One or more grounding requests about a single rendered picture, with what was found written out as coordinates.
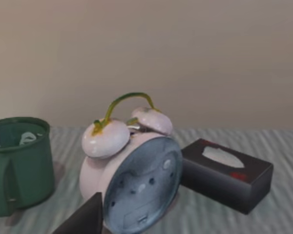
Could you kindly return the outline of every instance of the twin bell alarm clock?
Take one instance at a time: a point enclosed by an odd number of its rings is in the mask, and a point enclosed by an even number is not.
[[[111,114],[127,98],[145,98],[126,123]],[[113,101],[105,118],[84,132],[86,154],[80,173],[85,201],[102,195],[103,225],[113,234],[141,233],[155,224],[174,200],[182,176],[182,153],[170,134],[170,119],[145,93]]]

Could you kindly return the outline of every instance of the cup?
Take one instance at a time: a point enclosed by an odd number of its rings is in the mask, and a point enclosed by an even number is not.
[[[0,120],[0,217],[47,199],[55,180],[50,125],[33,117]]]

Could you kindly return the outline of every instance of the wall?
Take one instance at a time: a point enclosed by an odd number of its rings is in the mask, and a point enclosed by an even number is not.
[[[0,118],[87,125],[132,91],[180,127],[293,128],[293,0],[0,0]]]

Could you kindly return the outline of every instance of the striped tablecloth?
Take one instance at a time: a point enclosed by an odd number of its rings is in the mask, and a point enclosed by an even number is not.
[[[46,202],[0,218],[0,234],[50,234],[82,204],[78,177],[83,131],[52,128],[57,189]],[[173,137],[181,147],[204,138],[272,162],[272,190],[251,214],[243,215],[180,187],[176,207],[148,234],[293,234],[293,131],[183,129]]]

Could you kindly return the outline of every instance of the tissue box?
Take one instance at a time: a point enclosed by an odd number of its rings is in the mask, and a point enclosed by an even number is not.
[[[248,214],[270,191],[273,165],[199,139],[182,150],[181,184]]]

